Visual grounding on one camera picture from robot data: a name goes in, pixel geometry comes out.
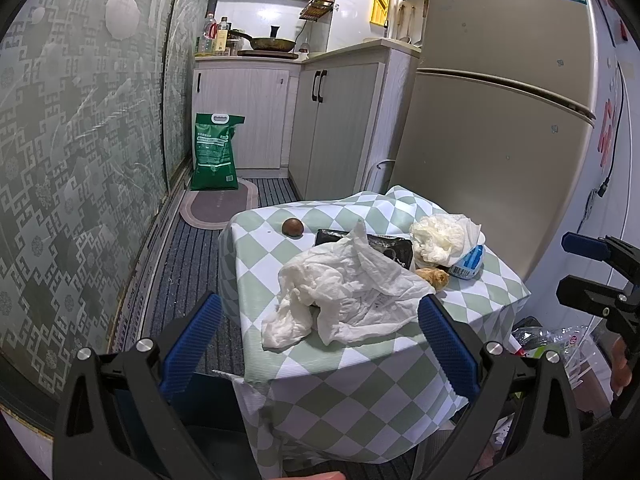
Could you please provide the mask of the person's right hand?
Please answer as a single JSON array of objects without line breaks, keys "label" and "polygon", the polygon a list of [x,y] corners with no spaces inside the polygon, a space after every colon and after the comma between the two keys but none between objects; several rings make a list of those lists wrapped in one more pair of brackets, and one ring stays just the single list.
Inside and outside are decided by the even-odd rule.
[{"label": "person's right hand", "polygon": [[612,347],[611,388],[619,396],[631,382],[631,369],[626,359],[626,344],[618,337]]}]

